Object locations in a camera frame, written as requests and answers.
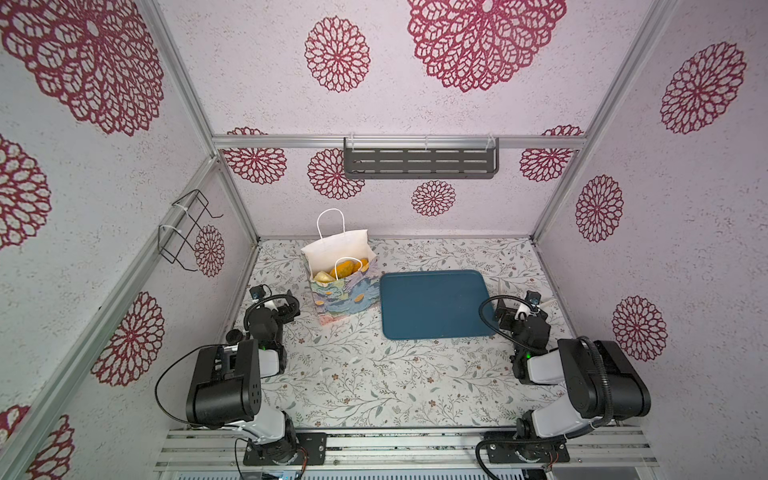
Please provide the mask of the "floral paper gift bag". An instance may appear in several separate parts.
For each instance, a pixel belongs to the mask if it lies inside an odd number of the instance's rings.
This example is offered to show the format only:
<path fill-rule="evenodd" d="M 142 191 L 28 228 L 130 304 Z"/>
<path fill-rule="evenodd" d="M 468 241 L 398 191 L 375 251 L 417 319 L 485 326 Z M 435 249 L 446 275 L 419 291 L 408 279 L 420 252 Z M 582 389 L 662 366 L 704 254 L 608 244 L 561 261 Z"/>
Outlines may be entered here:
<path fill-rule="evenodd" d="M 359 314 L 380 298 L 382 272 L 366 229 L 349 230 L 344 216 L 333 235 L 316 226 L 318 239 L 301 249 L 312 304 L 319 323 L 328 325 Z"/>

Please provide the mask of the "striped bread roll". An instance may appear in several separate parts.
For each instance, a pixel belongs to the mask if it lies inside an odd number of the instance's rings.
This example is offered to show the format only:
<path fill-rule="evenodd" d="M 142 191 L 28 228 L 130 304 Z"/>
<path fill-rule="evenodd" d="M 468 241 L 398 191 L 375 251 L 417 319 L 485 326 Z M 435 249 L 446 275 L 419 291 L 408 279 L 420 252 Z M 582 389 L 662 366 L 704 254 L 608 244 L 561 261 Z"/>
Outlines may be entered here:
<path fill-rule="evenodd" d="M 319 271 L 314 277 L 313 281 L 321 284 L 328 284 L 335 281 L 336 278 L 325 271 Z"/>

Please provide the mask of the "croissant bread top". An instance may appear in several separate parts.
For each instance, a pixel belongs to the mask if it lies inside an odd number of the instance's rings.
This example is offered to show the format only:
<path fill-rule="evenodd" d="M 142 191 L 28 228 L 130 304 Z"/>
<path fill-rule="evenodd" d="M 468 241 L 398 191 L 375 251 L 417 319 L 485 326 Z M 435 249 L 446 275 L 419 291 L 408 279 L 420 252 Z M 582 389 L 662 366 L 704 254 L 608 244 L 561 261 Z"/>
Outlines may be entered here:
<path fill-rule="evenodd" d="M 342 257 L 338 259 L 329 274 L 336 280 L 349 277 L 358 272 L 366 272 L 369 268 L 368 259 L 358 259 L 354 257 Z"/>

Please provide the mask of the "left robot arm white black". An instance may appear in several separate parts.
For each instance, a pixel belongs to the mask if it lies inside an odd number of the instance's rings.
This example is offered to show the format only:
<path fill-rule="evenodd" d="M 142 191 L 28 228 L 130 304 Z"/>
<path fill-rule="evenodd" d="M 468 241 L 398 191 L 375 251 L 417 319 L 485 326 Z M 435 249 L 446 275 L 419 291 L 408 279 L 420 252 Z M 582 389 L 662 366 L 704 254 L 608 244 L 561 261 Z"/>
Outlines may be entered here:
<path fill-rule="evenodd" d="M 200 348 L 185 404 L 187 423 L 241 432 L 260 461 L 296 460 L 300 446 L 293 422 L 263 399 L 262 381 L 285 372 L 284 326 L 299 314 L 300 302 L 291 293 L 265 297 L 246 309 L 244 329 L 231 331 L 225 345 Z"/>

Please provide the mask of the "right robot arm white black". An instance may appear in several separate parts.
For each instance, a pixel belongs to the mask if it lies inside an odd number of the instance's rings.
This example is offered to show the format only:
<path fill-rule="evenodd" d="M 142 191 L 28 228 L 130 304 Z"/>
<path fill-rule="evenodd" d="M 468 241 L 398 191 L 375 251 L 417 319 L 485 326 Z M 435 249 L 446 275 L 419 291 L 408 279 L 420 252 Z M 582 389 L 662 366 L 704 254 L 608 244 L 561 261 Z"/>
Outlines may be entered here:
<path fill-rule="evenodd" d="M 520 383 L 565 388 L 563 397 L 517 420 L 517 440 L 565 441 L 650 412 L 650 391 L 616 342 L 581 336 L 549 349 L 547 314 L 525 303 L 510 308 L 500 300 L 492 325 L 514 345 L 512 372 Z"/>

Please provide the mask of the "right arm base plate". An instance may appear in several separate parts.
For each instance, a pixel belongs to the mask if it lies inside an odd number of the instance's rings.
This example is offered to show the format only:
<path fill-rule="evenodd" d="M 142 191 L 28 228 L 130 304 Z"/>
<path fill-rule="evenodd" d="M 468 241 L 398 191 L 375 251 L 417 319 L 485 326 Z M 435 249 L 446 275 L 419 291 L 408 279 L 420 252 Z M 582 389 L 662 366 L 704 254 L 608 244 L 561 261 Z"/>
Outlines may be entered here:
<path fill-rule="evenodd" d="M 571 460 L 561 436 L 519 438 L 511 431 L 489 431 L 482 442 L 480 450 L 486 452 L 491 464 L 550 465 Z"/>

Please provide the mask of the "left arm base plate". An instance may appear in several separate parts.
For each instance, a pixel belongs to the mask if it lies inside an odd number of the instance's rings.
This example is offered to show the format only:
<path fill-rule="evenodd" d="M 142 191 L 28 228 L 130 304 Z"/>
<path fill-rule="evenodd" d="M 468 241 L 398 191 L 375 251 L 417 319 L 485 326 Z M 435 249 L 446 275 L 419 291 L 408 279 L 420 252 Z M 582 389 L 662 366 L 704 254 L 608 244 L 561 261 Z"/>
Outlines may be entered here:
<path fill-rule="evenodd" d="M 325 432 L 288 433 L 267 444 L 246 447 L 242 463 L 245 466 L 308 466 L 323 465 L 328 435 Z"/>

